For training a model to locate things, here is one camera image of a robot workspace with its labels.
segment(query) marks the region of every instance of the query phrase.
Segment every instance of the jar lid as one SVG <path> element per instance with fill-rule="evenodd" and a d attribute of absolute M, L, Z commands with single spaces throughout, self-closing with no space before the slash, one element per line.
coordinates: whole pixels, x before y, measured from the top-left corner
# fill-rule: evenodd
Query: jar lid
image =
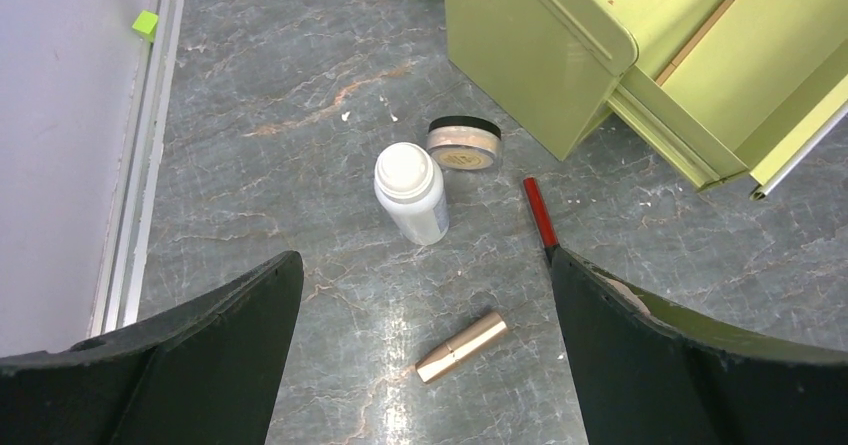
<path fill-rule="evenodd" d="M 433 120 L 430 123 L 430 128 L 427 132 L 444 128 L 444 127 L 470 127 L 478 130 L 484 130 L 501 139 L 501 129 L 494 123 L 477 117 L 468 117 L 463 115 L 454 115 L 450 117 L 441 117 Z"/>
<path fill-rule="evenodd" d="M 501 129 L 494 123 L 477 117 L 438 118 L 430 124 L 427 152 L 436 163 L 445 168 L 492 168 L 500 159 Z"/>

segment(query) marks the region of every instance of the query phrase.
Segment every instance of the lime green cabinet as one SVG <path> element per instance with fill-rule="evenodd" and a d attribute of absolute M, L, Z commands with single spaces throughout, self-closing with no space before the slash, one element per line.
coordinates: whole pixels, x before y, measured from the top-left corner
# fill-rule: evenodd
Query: lime green cabinet
<path fill-rule="evenodd" d="M 562 159 L 613 111 L 699 190 L 762 198 L 848 102 L 848 0 L 446 0 L 451 60 Z"/>

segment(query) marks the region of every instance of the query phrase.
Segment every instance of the green toy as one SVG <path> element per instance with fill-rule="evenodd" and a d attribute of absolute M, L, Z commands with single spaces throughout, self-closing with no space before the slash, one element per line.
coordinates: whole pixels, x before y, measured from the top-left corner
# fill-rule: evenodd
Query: green toy
<path fill-rule="evenodd" d="M 136 31 L 141 38 L 153 43 L 153 38 L 156 36 L 156 25 L 159 23 L 159 15 L 147 10 L 142 10 L 133 23 L 133 30 Z"/>

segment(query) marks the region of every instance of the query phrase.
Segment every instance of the gray floor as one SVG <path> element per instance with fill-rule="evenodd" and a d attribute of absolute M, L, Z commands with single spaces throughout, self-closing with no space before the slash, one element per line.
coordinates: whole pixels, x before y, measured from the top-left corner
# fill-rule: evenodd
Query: gray floor
<path fill-rule="evenodd" d="M 848 350 L 845 126 L 759 203 L 744 181 L 696 195 L 617 120 L 557 162 L 448 63 L 443 15 L 441 0 L 186 1 L 141 316 L 300 251 L 268 443 L 585 443 L 526 175 L 586 258 L 732 324 Z M 505 160 L 446 173 L 452 228 L 419 248 L 381 211 L 372 167 L 454 113 L 502 125 Z M 410 373 L 490 307 L 506 338 L 433 385 Z"/>

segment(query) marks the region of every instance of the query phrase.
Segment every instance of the lipstick tube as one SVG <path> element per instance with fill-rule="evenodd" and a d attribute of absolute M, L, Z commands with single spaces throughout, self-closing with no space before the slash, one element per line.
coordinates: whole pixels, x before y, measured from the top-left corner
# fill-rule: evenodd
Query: lipstick tube
<path fill-rule="evenodd" d="M 498 312 L 489 312 L 428 353 L 415 364 L 415 371 L 424 383 L 432 383 L 491 345 L 508 330 Z"/>

